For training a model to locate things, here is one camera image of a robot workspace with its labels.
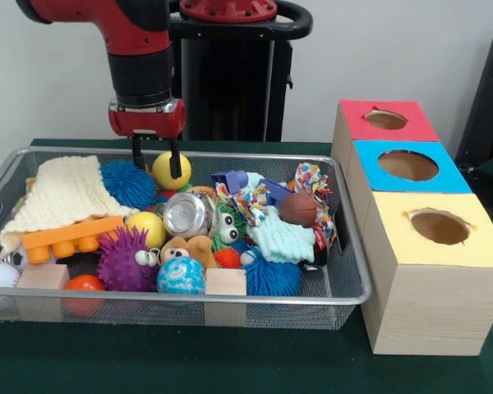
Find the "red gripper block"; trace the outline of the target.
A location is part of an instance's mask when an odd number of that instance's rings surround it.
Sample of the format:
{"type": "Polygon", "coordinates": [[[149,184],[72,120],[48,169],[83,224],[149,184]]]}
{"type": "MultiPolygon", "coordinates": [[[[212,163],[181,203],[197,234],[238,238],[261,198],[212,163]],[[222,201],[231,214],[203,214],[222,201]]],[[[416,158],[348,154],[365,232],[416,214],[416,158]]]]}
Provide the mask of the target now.
{"type": "Polygon", "coordinates": [[[155,135],[163,140],[168,139],[171,177],[178,179],[181,176],[177,137],[183,132],[186,124],[186,106],[182,99],[172,98],[147,108],[131,108],[114,98],[108,106],[108,119],[117,135],[131,137],[133,162],[139,169],[146,169],[140,135],[155,135]]]}

